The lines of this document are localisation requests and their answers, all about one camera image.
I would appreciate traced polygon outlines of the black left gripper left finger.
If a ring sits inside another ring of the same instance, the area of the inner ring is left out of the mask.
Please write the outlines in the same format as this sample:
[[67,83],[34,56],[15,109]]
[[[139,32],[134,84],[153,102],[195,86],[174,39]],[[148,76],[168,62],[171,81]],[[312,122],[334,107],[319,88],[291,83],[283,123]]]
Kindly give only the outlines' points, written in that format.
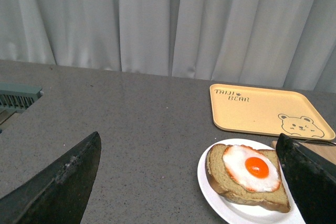
[[81,223],[100,156],[101,138],[93,132],[1,198],[1,223]]

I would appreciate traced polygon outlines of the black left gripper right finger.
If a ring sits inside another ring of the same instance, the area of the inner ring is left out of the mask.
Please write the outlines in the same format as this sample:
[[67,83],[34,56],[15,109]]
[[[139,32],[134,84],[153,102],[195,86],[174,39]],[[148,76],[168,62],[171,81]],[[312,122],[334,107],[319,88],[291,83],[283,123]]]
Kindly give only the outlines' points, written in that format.
[[335,223],[335,164],[283,133],[276,153],[305,223]]

